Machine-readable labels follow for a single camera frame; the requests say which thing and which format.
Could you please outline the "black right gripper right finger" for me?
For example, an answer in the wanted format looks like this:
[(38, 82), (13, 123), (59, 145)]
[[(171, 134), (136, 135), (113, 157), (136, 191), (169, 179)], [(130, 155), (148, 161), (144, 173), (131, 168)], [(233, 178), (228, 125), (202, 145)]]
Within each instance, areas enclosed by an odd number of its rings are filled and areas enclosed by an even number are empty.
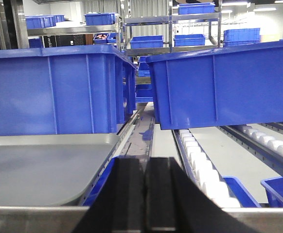
[(174, 158), (150, 158), (145, 177), (146, 232), (255, 232), (206, 197)]

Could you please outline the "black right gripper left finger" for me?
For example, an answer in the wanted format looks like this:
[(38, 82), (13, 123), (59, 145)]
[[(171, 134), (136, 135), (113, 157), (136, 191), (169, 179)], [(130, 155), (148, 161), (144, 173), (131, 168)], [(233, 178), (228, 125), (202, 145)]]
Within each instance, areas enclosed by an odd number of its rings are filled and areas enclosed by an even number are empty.
[(114, 160), (111, 173), (74, 233), (144, 233), (144, 172), (132, 157)]

